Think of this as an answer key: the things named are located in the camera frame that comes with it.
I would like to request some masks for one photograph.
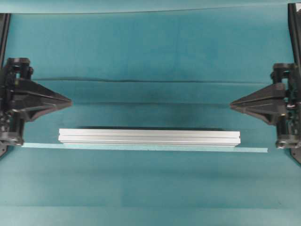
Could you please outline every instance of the black metal frame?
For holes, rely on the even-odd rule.
[[[3,67],[5,49],[8,38],[10,13],[0,14],[0,68]],[[0,144],[0,157],[7,152],[8,146]]]

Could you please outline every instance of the silver metal bar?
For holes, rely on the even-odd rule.
[[[64,144],[196,145],[240,144],[239,131],[148,130],[148,129],[60,129]]]

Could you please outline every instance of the teal cloth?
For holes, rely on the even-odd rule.
[[[240,130],[268,153],[15,148],[0,161],[0,219],[10,225],[301,224],[300,167],[276,131],[229,109],[293,61],[287,6],[12,15],[6,57],[74,106],[27,123],[29,143],[59,128]]]
[[[120,13],[271,6],[297,0],[1,0],[2,13]]]

